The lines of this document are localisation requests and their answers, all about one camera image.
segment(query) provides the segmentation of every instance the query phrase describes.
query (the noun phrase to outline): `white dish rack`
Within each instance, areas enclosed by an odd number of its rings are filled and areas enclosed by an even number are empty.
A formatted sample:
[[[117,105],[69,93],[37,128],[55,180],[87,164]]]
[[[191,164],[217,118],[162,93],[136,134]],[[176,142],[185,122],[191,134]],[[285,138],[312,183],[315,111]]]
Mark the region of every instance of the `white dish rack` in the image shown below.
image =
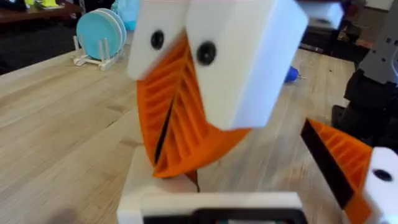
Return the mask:
[[[73,36],[73,41],[75,43],[75,56],[73,58],[73,63],[76,66],[82,66],[85,63],[92,63],[98,65],[100,70],[105,71],[119,60],[119,58],[123,57],[123,48],[112,57],[109,55],[108,40],[106,38],[98,41],[98,52],[101,55],[101,60],[92,58],[86,53],[82,35],[79,38],[81,49],[79,48],[77,36]]]

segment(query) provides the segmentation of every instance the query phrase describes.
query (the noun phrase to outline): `white plastic piece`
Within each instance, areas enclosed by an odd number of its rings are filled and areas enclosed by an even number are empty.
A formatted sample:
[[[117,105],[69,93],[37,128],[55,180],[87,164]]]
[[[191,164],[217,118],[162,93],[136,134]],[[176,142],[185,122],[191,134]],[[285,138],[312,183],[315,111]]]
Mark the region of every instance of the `white plastic piece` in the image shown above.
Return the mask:
[[[294,0],[191,1],[187,34],[207,121],[264,127],[307,24]],[[206,41],[216,57],[202,66],[196,54]]]
[[[300,2],[310,18],[309,26],[338,29],[344,12],[340,2]]]
[[[189,215],[199,208],[302,209],[296,192],[200,193],[148,195],[142,200],[144,216]]]
[[[123,56],[123,49],[119,50],[116,55],[113,55],[113,57],[109,56],[109,50],[108,50],[108,41],[105,38],[104,40],[99,40],[98,41],[98,52],[101,55],[101,60],[93,59],[89,55],[86,54],[85,48],[84,48],[84,42],[83,42],[83,37],[80,37],[80,43],[82,48],[79,49],[77,37],[73,36],[73,41],[75,43],[75,55],[73,58],[73,63],[76,66],[82,66],[85,63],[92,63],[95,65],[98,65],[99,69],[104,71],[110,68],[116,61],[119,60]]]
[[[143,224],[141,205],[145,195],[197,191],[196,185],[185,175],[170,179],[158,179],[154,178],[152,173],[153,168],[144,147],[137,147],[117,210],[119,224]]]
[[[127,73],[131,78],[144,79],[179,41],[178,37],[185,27],[189,2],[189,0],[141,1],[127,66]],[[152,34],[157,30],[164,33],[164,43],[160,50],[154,49],[150,43]]]
[[[302,209],[295,192],[198,194],[185,175],[157,179],[152,171],[144,147],[137,147],[117,210],[119,224],[143,224],[144,216],[187,215],[198,208]]]
[[[378,178],[375,170],[387,172],[392,181]],[[366,223],[398,223],[398,155],[394,151],[385,147],[373,149],[363,194],[373,211]]]

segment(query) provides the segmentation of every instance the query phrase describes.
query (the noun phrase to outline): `white base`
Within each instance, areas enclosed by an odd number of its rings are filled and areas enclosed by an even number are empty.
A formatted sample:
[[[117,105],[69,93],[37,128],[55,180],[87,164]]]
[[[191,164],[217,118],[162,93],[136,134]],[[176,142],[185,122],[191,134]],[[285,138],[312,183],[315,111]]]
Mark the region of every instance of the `white base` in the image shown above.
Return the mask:
[[[198,194],[185,175],[158,179],[152,171],[144,147],[138,147],[117,210],[119,224],[143,224],[143,217],[149,216],[189,215],[199,208],[302,209],[295,192]]]

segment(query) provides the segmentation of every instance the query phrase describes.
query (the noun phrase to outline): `orange 3d-printed beak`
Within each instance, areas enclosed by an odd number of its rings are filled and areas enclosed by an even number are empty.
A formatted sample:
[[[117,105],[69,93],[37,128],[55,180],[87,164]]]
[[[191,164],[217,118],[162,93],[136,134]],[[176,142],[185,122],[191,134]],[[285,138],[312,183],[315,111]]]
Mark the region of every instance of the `orange 3d-printed beak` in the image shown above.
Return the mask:
[[[206,122],[186,35],[137,82],[141,132],[155,177],[187,174],[226,154],[250,129]]]
[[[372,148],[311,119],[305,122],[302,138],[350,223],[364,223],[371,214],[362,192]]]

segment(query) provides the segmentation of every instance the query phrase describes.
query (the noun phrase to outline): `background table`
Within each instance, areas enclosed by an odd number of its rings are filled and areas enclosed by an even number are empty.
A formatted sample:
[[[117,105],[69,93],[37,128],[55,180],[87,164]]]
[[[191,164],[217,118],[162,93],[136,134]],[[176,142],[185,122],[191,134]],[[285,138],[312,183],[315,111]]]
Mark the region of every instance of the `background table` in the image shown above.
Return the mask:
[[[135,149],[142,147],[136,86],[126,60],[110,71],[62,55],[0,77],[1,223],[117,223]],[[340,210],[299,133],[305,117],[330,123],[345,105],[350,62],[299,50],[305,76],[283,87],[264,129],[199,171],[204,192],[297,191],[310,223]]]
[[[81,9],[79,6],[72,3],[62,1],[65,7],[61,9],[41,9],[35,5],[30,6],[25,12],[13,11],[0,8],[0,24],[16,21],[24,21],[29,19],[48,18],[56,16],[67,16],[72,13],[79,13]]]

